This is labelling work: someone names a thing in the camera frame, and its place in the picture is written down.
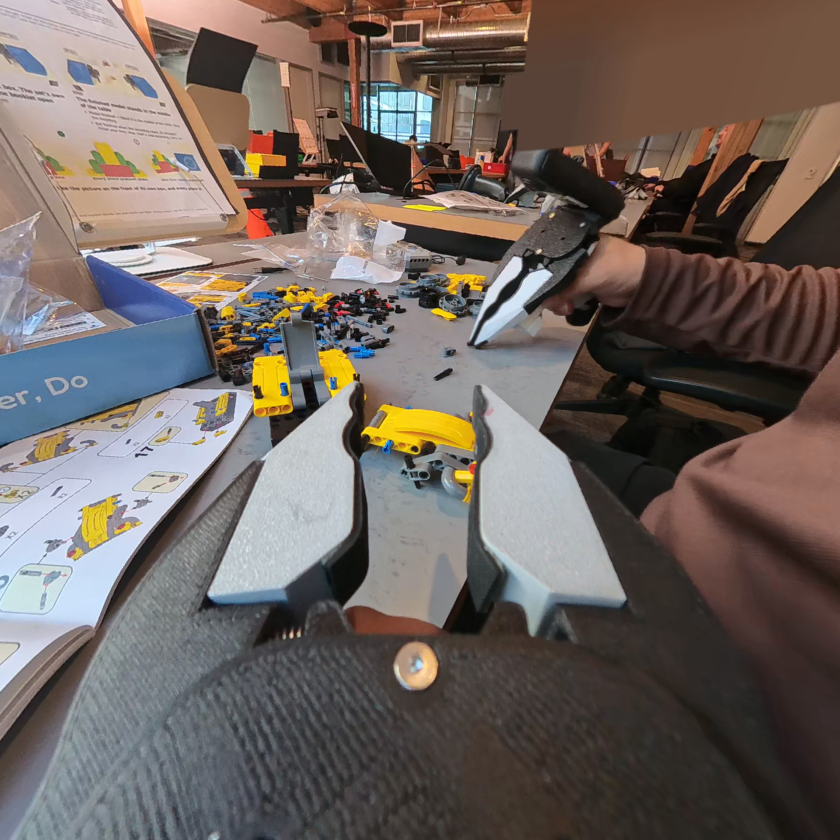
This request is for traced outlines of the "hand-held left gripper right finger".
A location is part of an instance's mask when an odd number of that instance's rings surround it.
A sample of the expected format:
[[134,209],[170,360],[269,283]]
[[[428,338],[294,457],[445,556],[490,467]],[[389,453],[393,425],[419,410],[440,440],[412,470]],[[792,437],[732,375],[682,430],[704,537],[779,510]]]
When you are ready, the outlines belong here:
[[519,606],[537,636],[556,606],[618,609],[627,596],[567,455],[485,385],[474,389],[467,584],[487,617]]

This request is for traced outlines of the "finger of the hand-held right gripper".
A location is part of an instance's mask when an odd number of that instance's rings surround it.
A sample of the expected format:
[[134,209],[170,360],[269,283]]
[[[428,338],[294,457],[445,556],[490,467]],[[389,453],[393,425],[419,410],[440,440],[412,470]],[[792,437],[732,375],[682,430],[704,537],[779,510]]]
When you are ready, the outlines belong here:
[[[497,278],[502,267],[504,266],[499,266],[497,268],[496,274],[493,276],[490,286],[494,279]],[[523,320],[520,321],[520,323],[526,321],[528,318],[531,317],[531,315],[533,315],[534,312],[539,310],[539,308],[542,306],[542,301],[552,292],[552,289],[554,289],[555,285],[556,280],[553,277],[553,273],[550,268],[546,266],[535,266],[535,288],[533,290],[534,293],[525,307],[527,315]]]
[[480,347],[515,327],[527,313],[535,288],[535,255],[512,257],[492,282],[470,334],[469,347]]

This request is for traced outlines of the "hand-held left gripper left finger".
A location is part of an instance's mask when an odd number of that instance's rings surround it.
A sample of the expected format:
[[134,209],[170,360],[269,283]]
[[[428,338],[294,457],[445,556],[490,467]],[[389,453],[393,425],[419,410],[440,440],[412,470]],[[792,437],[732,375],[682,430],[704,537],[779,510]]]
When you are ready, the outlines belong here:
[[216,604],[344,605],[369,570],[364,387],[339,390],[263,459],[209,585]]

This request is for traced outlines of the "yellow grey toy vehicle assembly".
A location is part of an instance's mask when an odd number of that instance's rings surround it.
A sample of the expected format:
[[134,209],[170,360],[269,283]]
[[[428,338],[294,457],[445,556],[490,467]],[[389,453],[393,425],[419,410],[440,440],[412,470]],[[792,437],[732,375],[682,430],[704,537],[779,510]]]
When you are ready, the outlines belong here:
[[476,433],[469,420],[385,404],[364,428],[361,439],[387,455],[402,455],[401,474],[415,488],[422,489],[438,481],[451,497],[470,502],[475,478]]

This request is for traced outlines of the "person's right forearm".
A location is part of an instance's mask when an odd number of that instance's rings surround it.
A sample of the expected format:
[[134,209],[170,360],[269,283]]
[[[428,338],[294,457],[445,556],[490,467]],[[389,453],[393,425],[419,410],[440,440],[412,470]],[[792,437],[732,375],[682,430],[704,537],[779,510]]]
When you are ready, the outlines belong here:
[[838,352],[838,269],[644,252],[640,285],[623,312],[602,310],[605,330],[801,375],[817,375]]

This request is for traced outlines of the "person's right hand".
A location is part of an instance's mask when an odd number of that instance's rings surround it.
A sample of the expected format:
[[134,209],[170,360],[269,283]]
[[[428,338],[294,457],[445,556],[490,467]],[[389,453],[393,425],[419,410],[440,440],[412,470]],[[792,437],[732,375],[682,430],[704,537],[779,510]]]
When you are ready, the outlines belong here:
[[601,236],[572,284],[549,297],[544,306],[559,316],[569,316],[589,301],[624,308],[641,282],[645,265],[643,246]]

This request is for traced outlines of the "group of toy wheels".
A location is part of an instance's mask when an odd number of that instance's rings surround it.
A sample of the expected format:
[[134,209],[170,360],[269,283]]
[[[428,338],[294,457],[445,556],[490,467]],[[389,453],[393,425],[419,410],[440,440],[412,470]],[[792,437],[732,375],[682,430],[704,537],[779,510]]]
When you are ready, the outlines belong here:
[[398,283],[395,290],[400,298],[414,299],[420,308],[429,311],[442,308],[457,314],[458,318],[476,316],[489,286],[480,296],[461,297],[457,293],[447,292],[446,275],[444,273],[422,274]]

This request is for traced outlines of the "long wooden table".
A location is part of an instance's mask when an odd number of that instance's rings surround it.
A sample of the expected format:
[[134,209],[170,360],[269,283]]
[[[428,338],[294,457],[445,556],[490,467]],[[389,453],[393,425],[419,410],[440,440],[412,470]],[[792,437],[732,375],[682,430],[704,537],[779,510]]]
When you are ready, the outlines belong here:
[[[320,207],[336,197],[341,197],[341,195],[316,194],[314,196],[314,206]],[[518,239],[541,216],[540,210],[528,208],[513,215],[458,211],[455,209],[430,213],[403,208],[406,203],[432,203],[423,197],[403,200],[384,193],[363,193],[353,197],[360,198],[378,218],[394,222],[403,227],[434,228],[457,234],[503,239],[508,242]],[[632,237],[652,202],[653,200],[650,198],[629,199],[625,204],[622,215],[604,226],[603,233],[623,238]]]

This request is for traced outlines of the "white printed paper sheet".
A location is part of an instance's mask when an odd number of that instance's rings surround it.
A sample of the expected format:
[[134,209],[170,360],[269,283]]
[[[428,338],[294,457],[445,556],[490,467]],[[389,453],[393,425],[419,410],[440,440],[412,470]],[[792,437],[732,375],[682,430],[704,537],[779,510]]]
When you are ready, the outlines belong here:
[[423,196],[447,209],[458,211],[470,211],[487,214],[512,215],[519,214],[522,210],[509,203],[500,202],[487,196],[481,196],[472,192],[447,191],[438,192]]

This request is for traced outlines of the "black battery box yellow beams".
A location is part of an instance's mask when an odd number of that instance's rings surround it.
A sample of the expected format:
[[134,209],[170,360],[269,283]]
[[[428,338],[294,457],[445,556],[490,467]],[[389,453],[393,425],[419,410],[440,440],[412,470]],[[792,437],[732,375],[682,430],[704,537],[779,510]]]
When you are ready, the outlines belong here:
[[293,312],[280,325],[280,348],[255,359],[252,371],[253,414],[269,422],[277,446],[320,406],[361,378],[342,350],[320,350],[313,322]]

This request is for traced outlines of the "clear plastic bag white slip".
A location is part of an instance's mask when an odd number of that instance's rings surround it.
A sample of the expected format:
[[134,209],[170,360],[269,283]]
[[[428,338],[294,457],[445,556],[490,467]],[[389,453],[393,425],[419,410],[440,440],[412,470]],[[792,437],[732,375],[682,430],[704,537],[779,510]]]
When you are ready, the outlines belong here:
[[303,273],[318,280],[399,281],[408,259],[405,234],[357,195],[334,196],[310,211]]

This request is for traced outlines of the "black monitor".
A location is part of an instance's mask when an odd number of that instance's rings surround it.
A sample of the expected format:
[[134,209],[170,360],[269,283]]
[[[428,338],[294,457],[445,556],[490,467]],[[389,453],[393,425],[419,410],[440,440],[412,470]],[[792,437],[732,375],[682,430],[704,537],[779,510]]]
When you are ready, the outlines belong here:
[[388,140],[380,134],[342,122],[340,125],[340,158],[354,173],[368,172],[382,192],[402,195],[412,182],[410,146]]

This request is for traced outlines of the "pile of small building pieces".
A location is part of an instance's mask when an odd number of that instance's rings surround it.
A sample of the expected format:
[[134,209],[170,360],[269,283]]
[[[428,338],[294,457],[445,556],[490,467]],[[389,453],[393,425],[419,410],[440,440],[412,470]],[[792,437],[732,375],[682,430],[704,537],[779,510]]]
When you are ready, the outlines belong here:
[[220,378],[234,385],[250,382],[259,354],[280,352],[270,345],[280,341],[280,325],[293,312],[315,324],[320,350],[368,355],[390,342],[382,325],[406,312],[396,296],[383,297],[374,289],[336,295],[299,285],[249,292],[220,310],[200,309],[213,337]]

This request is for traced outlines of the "black office chair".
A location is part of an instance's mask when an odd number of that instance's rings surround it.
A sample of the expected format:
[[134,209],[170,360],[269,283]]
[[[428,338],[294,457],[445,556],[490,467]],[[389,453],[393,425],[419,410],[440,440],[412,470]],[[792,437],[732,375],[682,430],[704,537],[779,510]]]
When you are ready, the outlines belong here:
[[666,407],[665,393],[745,413],[772,425],[790,415],[813,382],[809,375],[767,364],[698,356],[607,328],[621,309],[602,307],[587,333],[589,355],[612,377],[595,399],[561,401],[555,409],[654,420]]

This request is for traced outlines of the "open instruction booklet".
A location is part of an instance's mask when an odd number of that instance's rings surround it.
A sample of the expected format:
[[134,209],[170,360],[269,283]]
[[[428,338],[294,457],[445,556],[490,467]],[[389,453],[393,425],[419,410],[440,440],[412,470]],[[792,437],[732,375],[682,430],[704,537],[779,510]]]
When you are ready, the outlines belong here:
[[2,736],[95,634],[133,556],[252,405],[250,390],[178,388],[2,448]]

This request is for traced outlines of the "blue cardboard kit box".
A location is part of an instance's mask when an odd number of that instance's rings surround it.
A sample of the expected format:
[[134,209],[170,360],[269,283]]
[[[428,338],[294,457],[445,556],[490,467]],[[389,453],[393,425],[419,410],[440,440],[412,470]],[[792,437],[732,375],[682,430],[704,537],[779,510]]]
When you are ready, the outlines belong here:
[[2,107],[2,227],[41,212],[30,279],[106,327],[2,355],[2,444],[202,379],[215,357],[203,316],[79,251],[65,204]]

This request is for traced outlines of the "yellow sticker sheet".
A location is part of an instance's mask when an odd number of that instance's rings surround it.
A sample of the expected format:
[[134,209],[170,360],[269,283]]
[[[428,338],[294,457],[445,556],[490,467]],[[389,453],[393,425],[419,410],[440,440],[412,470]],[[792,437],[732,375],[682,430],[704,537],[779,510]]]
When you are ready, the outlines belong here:
[[167,279],[152,280],[157,287],[193,306],[212,306],[218,310],[239,300],[261,281],[262,276],[253,272],[237,274],[221,271],[189,271]]

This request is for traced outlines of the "red yellow black bins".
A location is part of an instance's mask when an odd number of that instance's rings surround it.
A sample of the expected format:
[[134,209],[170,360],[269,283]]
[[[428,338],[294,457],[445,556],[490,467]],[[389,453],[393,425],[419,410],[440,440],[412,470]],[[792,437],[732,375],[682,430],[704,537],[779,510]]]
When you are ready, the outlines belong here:
[[253,177],[293,179],[299,174],[299,134],[249,132],[246,164]]

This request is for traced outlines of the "white flat pad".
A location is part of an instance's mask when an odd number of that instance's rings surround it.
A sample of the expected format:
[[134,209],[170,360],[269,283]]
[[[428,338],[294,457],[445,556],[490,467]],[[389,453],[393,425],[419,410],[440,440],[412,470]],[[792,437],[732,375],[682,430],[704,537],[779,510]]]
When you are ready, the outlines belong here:
[[213,264],[211,258],[183,248],[153,246],[152,244],[93,251],[87,256],[137,277],[179,274]]

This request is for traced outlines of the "cardboard box black flap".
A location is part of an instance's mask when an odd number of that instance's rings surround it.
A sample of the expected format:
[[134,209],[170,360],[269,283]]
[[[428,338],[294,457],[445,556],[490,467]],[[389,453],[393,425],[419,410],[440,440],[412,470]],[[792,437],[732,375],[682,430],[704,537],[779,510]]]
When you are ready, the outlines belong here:
[[245,78],[257,46],[200,28],[189,55],[185,89],[213,141],[245,151],[249,145],[249,100]]

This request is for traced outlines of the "wooden framed sign board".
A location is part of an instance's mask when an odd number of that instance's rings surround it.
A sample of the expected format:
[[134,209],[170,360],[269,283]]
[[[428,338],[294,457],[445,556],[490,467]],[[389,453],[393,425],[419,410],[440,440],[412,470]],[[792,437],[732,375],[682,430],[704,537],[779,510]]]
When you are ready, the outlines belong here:
[[39,209],[79,249],[236,229],[245,207],[112,2],[1,2],[2,225]]

